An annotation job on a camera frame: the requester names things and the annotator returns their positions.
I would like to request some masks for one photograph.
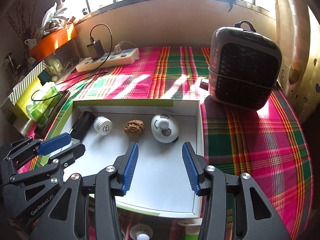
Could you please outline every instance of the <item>patterned curtain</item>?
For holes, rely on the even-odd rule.
[[[275,0],[276,43],[282,51],[278,80],[299,120],[304,122],[320,101],[320,26],[304,0]]]

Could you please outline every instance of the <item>black cable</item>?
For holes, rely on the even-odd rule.
[[[77,75],[76,77],[70,78],[70,79],[67,80],[67,81],[73,80],[73,79],[75,79],[75,78],[77,78],[77,77],[81,77],[81,76],[87,75],[87,74],[89,74],[89,73],[97,70],[97,69],[100,68],[100,67],[107,61],[107,59],[109,58],[109,56],[110,56],[110,54],[111,54],[111,51],[112,51],[113,40],[112,40],[112,33],[111,33],[111,30],[110,30],[110,28],[109,28],[108,25],[103,24],[103,23],[102,23],[102,24],[97,24],[97,25],[95,25],[95,26],[91,29],[91,31],[90,31],[90,41],[91,41],[91,42],[94,42],[94,39],[93,39],[93,37],[92,37],[92,31],[93,31],[93,29],[94,29],[95,27],[100,26],[100,25],[106,26],[106,27],[108,28],[109,32],[110,32],[111,46],[110,46],[110,52],[109,52],[108,56],[107,56],[106,59],[105,59],[98,67],[96,67],[95,69],[92,69],[92,70],[89,71],[88,73],[83,73],[83,74],[81,74],[81,75]],[[104,74],[104,73],[108,73],[108,71],[103,71],[103,72],[100,72],[100,73],[96,73],[96,74],[91,75],[91,76],[88,76],[88,77],[86,77],[86,78],[89,78],[89,77],[92,77],[92,76],[96,76],[96,75],[99,75],[99,74]],[[36,92],[39,91],[39,90],[37,90],[36,92],[34,92],[34,93],[32,94],[31,100],[32,100],[32,101],[36,101],[36,102],[40,102],[40,101],[46,101],[46,100],[52,99],[52,98],[56,97],[57,95],[60,95],[60,94],[62,94],[63,92],[67,91],[68,89],[70,89],[70,88],[73,87],[74,85],[78,84],[78,83],[81,82],[82,80],[83,80],[83,79],[77,81],[76,83],[72,84],[70,87],[68,87],[67,89],[65,89],[64,91],[61,91],[61,92],[59,92],[59,93],[55,94],[54,96],[49,97],[49,98],[47,98],[47,99],[34,100],[32,97],[34,96],[34,94],[35,94]]]

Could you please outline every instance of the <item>checkered fabric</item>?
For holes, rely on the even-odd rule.
[[[200,88],[201,79],[208,77],[209,57],[207,48],[140,49],[140,59],[134,64],[109,68],[108,74],[95,77],[94,82],[86,80],[82,81],[84,86],[74,86],[71,99],[200,100],[207,162],[225,173],[251,174],[295,239],[307,225],[313,196],[310,155],[301,126],[280,91],[275,90],[259,111],[249,112],[213,101]],[[64,87],[74,81],[67,81]],[[36,159],[26,168],[35,166]],[[130,223],[146,223],[157,232],[155,239],[183,239],[184,228],[176,220],[118,211],[124,231]],[[230,205],[227,223],[226,235],[231,239]],[[93,228],[90,240],[95,240]]]

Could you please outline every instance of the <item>orange box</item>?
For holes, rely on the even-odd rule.
[[[75,26],[69,24],[39,41],[39,43],[29,51],[29,55],[38,61],[42,61],[45,57],[49,56],[52,52],[76,36]]]

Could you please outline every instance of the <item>white toy with face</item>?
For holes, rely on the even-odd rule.
[[[162,143],[177,141],[180,133],[178,121],[170,114],[156,114],[151,121],[151,131]]]

